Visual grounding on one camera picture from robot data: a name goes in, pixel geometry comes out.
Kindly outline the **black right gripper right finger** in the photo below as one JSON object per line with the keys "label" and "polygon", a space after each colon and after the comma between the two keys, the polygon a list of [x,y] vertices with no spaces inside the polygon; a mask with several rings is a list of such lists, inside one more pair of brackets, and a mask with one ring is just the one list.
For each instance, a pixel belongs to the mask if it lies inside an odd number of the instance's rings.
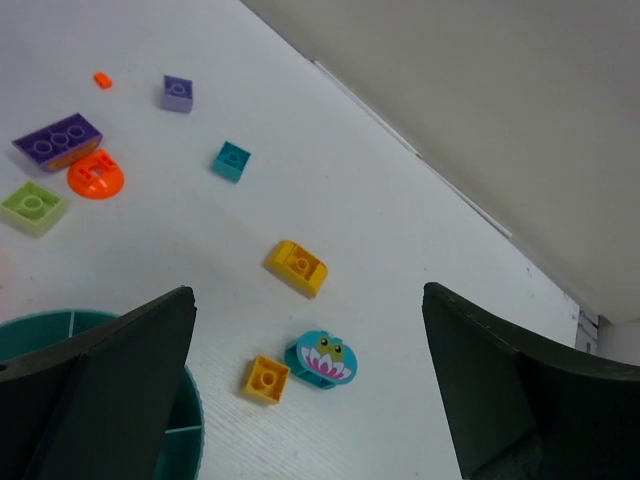
{"label": "black right gripper right finger", "polygon": [[424,287],[429,350],[465,479],[636,479],[639,369]]}

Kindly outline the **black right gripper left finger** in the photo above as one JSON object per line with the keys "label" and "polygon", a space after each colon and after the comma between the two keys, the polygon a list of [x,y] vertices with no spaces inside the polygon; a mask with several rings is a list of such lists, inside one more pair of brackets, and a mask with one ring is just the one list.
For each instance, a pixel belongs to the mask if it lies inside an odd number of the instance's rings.
{"label": "black right gripper left finger", "polygon": [[154,479],[195,319],[182,286],[1,360],[2,477]]}

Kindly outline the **lime green square lego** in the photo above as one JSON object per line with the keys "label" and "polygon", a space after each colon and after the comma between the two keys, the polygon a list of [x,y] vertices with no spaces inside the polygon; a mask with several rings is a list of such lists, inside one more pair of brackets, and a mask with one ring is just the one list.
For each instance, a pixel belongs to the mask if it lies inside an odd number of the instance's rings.
{"label": "lime green square lego", "polygon": [[64,215],[67,201],[57,193],[27,181],[1,202],[1,216],[32,237],[46,234]]}

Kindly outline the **orange round dome lego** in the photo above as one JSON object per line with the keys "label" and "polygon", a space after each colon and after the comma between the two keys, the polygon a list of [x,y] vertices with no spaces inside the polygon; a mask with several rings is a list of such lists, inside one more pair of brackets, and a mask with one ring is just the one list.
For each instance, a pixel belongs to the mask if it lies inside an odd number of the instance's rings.
{"label": "orange round dome lego", "polygon": [[105,149],[98,149],[68,169],[67,184],[82,197],[105,200],[123,189],[125,175]]}

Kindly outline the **dark purple long lego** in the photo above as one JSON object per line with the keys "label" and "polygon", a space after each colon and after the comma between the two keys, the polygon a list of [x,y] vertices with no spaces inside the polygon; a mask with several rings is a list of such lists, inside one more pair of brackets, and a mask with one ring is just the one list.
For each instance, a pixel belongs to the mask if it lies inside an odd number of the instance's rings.
{"label": "dark purple long lego", "polygon": [[12,141],[12,145],[45,172],[63,170],[94,152],[103,134],[75,113]]}

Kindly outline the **light purple square lego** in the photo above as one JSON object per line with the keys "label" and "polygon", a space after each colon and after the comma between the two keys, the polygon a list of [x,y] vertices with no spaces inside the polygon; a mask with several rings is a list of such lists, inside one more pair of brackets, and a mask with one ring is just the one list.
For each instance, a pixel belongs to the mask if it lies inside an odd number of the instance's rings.
{"label": "light purple square lego", "polygon": [[193,108],[193,82],[184,78],[165,75],[161,108],[188,114]]}

